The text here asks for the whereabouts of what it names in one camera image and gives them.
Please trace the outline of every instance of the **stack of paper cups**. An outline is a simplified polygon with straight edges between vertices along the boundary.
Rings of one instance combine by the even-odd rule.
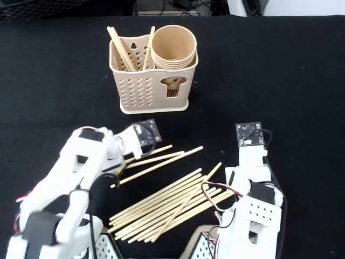
[[[161,27],[152,38],[151,55],[158,69],[179,70],[188,67],[195,52],[194,34],[179,25]]]

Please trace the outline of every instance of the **circuit board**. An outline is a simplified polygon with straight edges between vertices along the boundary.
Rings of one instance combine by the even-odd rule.
[[[249,136],[254,131],[261,130],[261,122],[247,122],[236,124],[236,136],[239,147],[264,145],[264,135],[257,132]]]
[[[152,133],[154,135],[156,142],[162,141],[162,137],[158,131],[158,128],[154,119],[139,121],[139,122],[136,122],[134,125],[142,126],[140,128],[136,128],[136,133],[139,138],[140,145],[142,147],[153,144],[154,141],[153,141]]]

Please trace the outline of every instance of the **black wire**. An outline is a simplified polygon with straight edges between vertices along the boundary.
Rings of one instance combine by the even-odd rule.
[[[94,234],[94,229],[93,229],[93,216],[91,212],[91,206],[90,206],[90,233],[91,233],[91,245],[92,245],[92,253],[93,253],[93,258],[97,259],[97,253],[96,253],[96,242],[95,242],[95,234]]]
[[[207,6],[208,8],[211,8],[211,6],[210,5],[207,5],[205,2],[203,2],[202,0],[199,0],[200,1],[200,3],[202,4],[202,5],[205,5],[205,6]]]
[[[165,6],[166,6],[166,2],[165,2],[165,0],[163,0],[163,8],[162,8],[162,11],[161,11],[160,15],[163,14],[163,11],[164,11],[164,9],[165,9]]]
[[[230,223],[229,223],[227,226],[223,226],[223,227],[220,226],[220,225],[213,226],[213,227],[210,229],[210,231],[208,232],[208,234],[207,234],[207,246],[208,246],[208,248],[209,248],[209,251],[210,251],[210,254],[211,254],[211,256],[212,256],[212,259],[215,259],[215,256],[211,253],[211,248],[210,248],[210,236],[211,236],[211,231],[212,231],[213,229],[215,229],[215,228],[228,228],[228,227],[232,224],[233,219],[235,218],[235,213],[236,213],[236,209],[233,211],[232,219],[231,219]]]
[[[265,156],[264,157],[264,161],[265,163],[267,164],[270,172],[271,172],[271,178],[273,179],[273,182],[275,184],[275,186],[281,191],[282,193],[282,199],[283,199],[283,205],[284,207],[282,208],[283,209],[283,217],[282,217],[282,222],[281,222],[281,225],[282,225],[282,228],[281,228],[281,238],[280,238],[280,246],[279,246],[279,249],[278,249],[278,256],[277,258],[280,258],[281,257],[281,252],[282,252],[282,246],[283,246],[283,243],[284,243],[284,238],[285,238],[285,227],[286,227],[286,217],[287,217],[287,199],[285,197],[285,194],[282,192],[282,189],[279,185],[279,182],[277,181],[277,178],[275,177],[273,171],[272,171],[272,168],[271,168],[271,165],[270,165],[270,162],[268,161],[268,158]]]
[[[262,129],[258,129],[258,130],[256,130],[256,131],[253,131],[253,132],[249,133],[249,134],[247,135],[247,137],[244,138],[243,141],[247,140],[248,137],[254,136],[255,134],[257,134],[257,133],[259,133],[259,132],[267,133],[267,134],[270,135],[270,138],[268,139],[268,142],[267,142],[267,143],[265,144],[265,146],[264,146],[265,148],[267,148],[267,147],[269,146],[269,144],[271,143],[272,139],[273,139],[273,132],[272,132],[272,131],[269,131],[268,129],[262,128]]]
[[[81,191],[88,193],[88,196],[89,196],[89,216],[90,216],[90,220],[89,220],[90,221],[90,235],[91,235],[91,246],[92,246],[92,253],[93,253],[94,259],[97,259],[97,253],[96,253],[96,242],[95,242],[95,235],[94,235],[93,215],[92,215],[92,206],[91,206],[92,196],[91,196],[90,192],[91,192],[91,189],[94,186],[95,182],[98,181],[100,178],[103,178],[103,177],[110,177],[110,178],[116,179],[117,176],[114,174],[111,174],[111,173],[103,173],[103,174],[99,175],[94,180],[94,182],[92,183],[90,190],[81,189],[81,187],[80,187],[80,183],[82,181],[82,179],[81,179],[80,183],[75,187],[75,189],[70,192],[70,195],[71,195],[71,193],[75,192],[76,190],[81,190]]]
[[[151,134],[151,137],[152,137],[152,147],[150,149],[150,151],[144,153],[141,157],[144,158],[145,156],[148,156],[148,155],[151,155],[152,151],[155,150],[155,147],[156,147],[156,137],[155,137],[155,133],[153,132],[152,129],[150,129],[149,127],[146,127],[144,125],[139,125],[141,126],[142,128],[146,129],[150,134]]]

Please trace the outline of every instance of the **beige plastic caddy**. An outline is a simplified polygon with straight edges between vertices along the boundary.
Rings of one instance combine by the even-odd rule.
[[[135,69],[134,72],[127,70],[111,40],[109,66],[118,88],[121,111],[137,114],[185,110],[198,64],[195,36],[178,25],[157,30],[152,37],[153,48],[149,51],[151,55],[147,57],[144,71],[150,35],[119,38]]]

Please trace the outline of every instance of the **red wire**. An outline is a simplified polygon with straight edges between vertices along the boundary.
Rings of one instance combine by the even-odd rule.
[[[217,210],[219,210],[219,211],[221,211],[221,212],[224,212],[224,211],[226,211],[226,209],[220,209],[218,206],[217,206],[217,204],[216,203],[214,203],[213,201],[212,201],[212,199],[208,196],[208,194],[206,193],[206,191],[205,191],[205,189],[204,189],[204,185],[216,185],[216,186],[221,186],[221,187],[224,187],[224,188],[226,188],[226,189],[228,189],[228,190],[231,190],[232,192],[234,192],[235,194],[237,194],[237,195],[239,195],[239,196],[243,196],[243,195],[241,195],[241,193],[239,193],[238,191],[236,191],[235,189],[233,189],[233,188],[231,188],[229,185],[225,185],[225,184],[223,184],[223,183],[216,183],[216,182],[202,182],[201,183],[201,190],[203,191],[203,193],[204,193],[204,195],[205,195],[205,197],[213,204],[213,206],[217,209]]]

